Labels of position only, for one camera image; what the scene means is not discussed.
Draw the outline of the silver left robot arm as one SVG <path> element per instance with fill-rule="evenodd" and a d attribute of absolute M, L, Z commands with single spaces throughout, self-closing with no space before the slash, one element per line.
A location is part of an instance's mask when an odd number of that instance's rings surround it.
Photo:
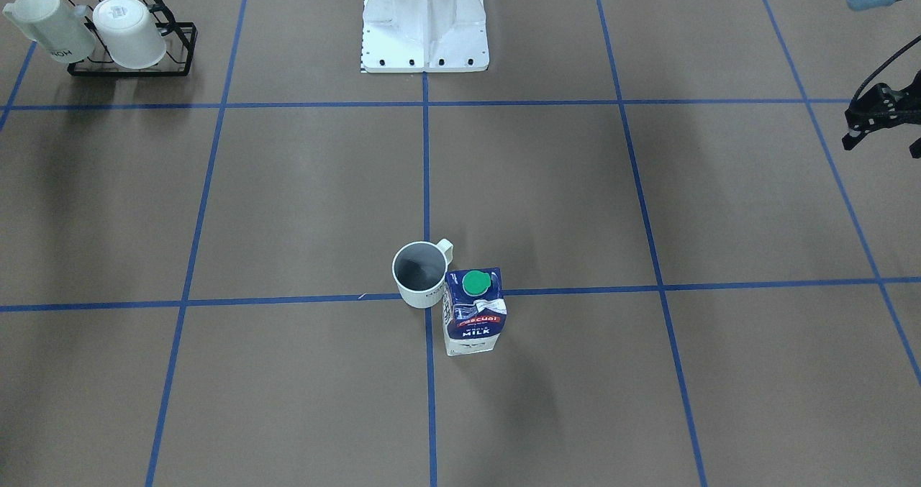
<path fill-rule="evenodd" d="M 855 12 L 889 7 L 907 0 L 845 0 L 849 9 Z M 848 133 L 842 137 L 844 150 L 854 150 L 865 137 L 884 129 L 895 129 L 902 125 L 920 123 L 920 72 L 911 83 L 902 89 L 894 89 L 887 83 L 873 83 L 875 78 L 892 62 L 908 50 L 919 45 L 920 38 L 910 40 L 904 47 L 890 55 L 858 85 L 854 96 L 845 110 Z"/>

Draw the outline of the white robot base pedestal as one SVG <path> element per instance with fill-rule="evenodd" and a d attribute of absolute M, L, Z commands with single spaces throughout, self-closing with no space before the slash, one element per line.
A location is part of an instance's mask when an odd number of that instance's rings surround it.
<path fill-rule="evenodd" d="M 364 0 L 363 5 L 363 72 L 481 72 L 490 66 L 484 0 Z"/>

